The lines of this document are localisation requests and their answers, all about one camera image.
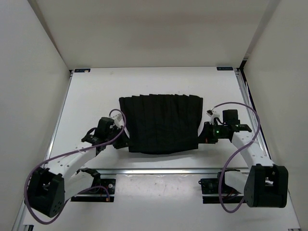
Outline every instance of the black cloth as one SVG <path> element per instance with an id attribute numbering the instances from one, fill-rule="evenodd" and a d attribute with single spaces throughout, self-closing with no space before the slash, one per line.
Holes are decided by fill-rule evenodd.
<path id="1" fill-rule="evenodd" d="M 130 152 L 170 154 L 198 148 L 203 98 L 140 95 L 119 102 L 127 118 Z"/>

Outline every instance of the folded black fabric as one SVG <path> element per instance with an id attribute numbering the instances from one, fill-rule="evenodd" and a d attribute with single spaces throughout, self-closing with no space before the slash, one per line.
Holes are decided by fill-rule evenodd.
<path id="1" fill-rule="evenodd" d="M 140 95 L 119 102 L 127 118 L 130 152 L 170 154 L 198 148 L 203 98 Z"/>

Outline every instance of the white table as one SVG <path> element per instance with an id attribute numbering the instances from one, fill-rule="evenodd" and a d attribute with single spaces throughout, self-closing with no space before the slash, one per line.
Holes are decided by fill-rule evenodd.
<path id="1" fill-rule="evenodd" d="M 74 149 L 85 133 L 97 126 L 100 117 L 108 116 L 113 108 L 119 108 L 120 97 L 140 94 L 193 94 L 203 97 L 203 119 L 199 132 L 209 119 L 206 110 L 227 101 L 244 102 L 235 72 L 217 71 L 216 67 L 98 68 L 88 73 L 74 73 L 51 157 Z M 227 105 L 218 108 L 218 111 L 231 108 L 238 109 L 241 122 L 251 126 L 244 107 Z M 120 173 L 116 176 L 115 202 L 69 202 L 52 225 L 39 225 L 29 214 L 24 224 L 34 224 L 36 231 L 222 231 L 230 228 L 258 231 L 299 228 L 290 199 L 284 209 L 248 208 L 244 205 L 231 215 L 224 212 L 220 205 L 202 204 L 198 181 L 206 171 L 215 172 L 211 169 L 221 168 L 235 150 L 228 140 L 215 145 L 200 144 L 198 150 L 160 156 L 129 153 L 127 149 L 115 150 L 109 146 L 86 166 L 103 169 L 109 174 Z M 247 168 L 247 165 L 239 155 L 230 167 Z"/>

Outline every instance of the metal edge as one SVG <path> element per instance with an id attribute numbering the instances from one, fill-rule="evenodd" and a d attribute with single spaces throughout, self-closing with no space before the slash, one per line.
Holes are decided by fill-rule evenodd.
<path id="1" fill-rule="evenodd" d="M 237 167 L 241 172 L 249 172 L 247 167 Z M 221 168 L 147 168 L 147 169 L 96 169 L 103 175 L 165 175 L 165 174 L 217 174 Z"/>
<path id="2" fill-rule="evenodd" d="M 239 84 L 239 87 L 240 87 L 240 90 L 241 90 L 241 93 L 242 93 L 244 103 L 253 107 L 252 103 L 250 101 L 250 98 L 249 98 L 249 91 L 247 89 L 248 85 L 245 84 L 241 72 L 239 72 L 238 70 L 235 70 L 234 72 L 235 72 L 235 75 L 236 75 L 236 78 L 237 78 L 237 81 L 238 81 L 238 84 Z M 247 112 L 248 112 L 250 122 L 252 124 L 252 130 L 255 132 L 256 129 L 257 129 L 257 119 L 256 119 L 255 115 L 253 114 L 253 112 L 251 110 L 249 110 L 248 108 L 247 108 Z M 267 146 L 265 144 L 264 135 L 263 135 L 262 131 L 259 132 L 259 134 L 257 136 L 257 140 L 259 141 L 260 148 L 271 159 L 270 153 L 269 153 Z"/>
<path id="3" fill-rule="evenodd" d="M 57 119 L 57 122 L 56 122 L 56 125 L 55 125 L 55 128 L 54 128 L 53 134 L 51 136 L 51 141 L 49 143 L 49 146 L 48 146 L 47 152 L 45 154 L 44 160 L 50 158 L 52 147 L 53 147 L 54 140 L 55 140 L 55 137 L 56 137 L 56 133 L 57 133 L 57 130 L 58 130 L 58 127 L 59 127 L 59 124 L 60 124 L 62 112 L 63 112 L 63 109 L 64 109 L 65 101 L 66 101 L 66 98 L 67 98 L 67 95 L 68 95 L 69 87 L 71 85 L 72 76 L 73 76 L 73 71 L 71 72 L 70 77 L 69 77 L 69 82 L 68 82 L 68 86 L 67 86 L 67 89 L 66 89 L 65 97 L 64 97 L 63 103 L 61 105 L 61 110 L 59 112 L 59 116 L 58 116 L 58 119 Z M 25 229 L 26 226 L 23 226 L 23 224 L 21 224 L 21 222 L 23 222 L 23 220 L 25 218 L 25 215 L 26 215 L 26 206 L 25 206 L 24 202 L 22 202 L 20 209 L 17 213 L 17 217 L 15 219 L 15 222 L 13 224 L 12 231 L 22 231 L 21 228 Z"/>

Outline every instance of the white wall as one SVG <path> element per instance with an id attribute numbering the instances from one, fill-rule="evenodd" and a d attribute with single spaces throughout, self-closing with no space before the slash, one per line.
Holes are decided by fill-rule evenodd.
<path id="1" fill-rule="evenodd" d="M 37 2 L 63 60 L 73 69 L 239 67 L 269 0 Z"/>
<path id="2" fill-rule="evenodd" d="M 289 170 L 303 230 L 308 230 L 307 11 L 307 0 L 282 0 L 244 70 L 270 153 Z"/>
<path id="3" fill-rule="evenodd" d="M 27 1 L 0 2 L 0 230 L 11 230 L 43 160 L 69 71 Z"/>

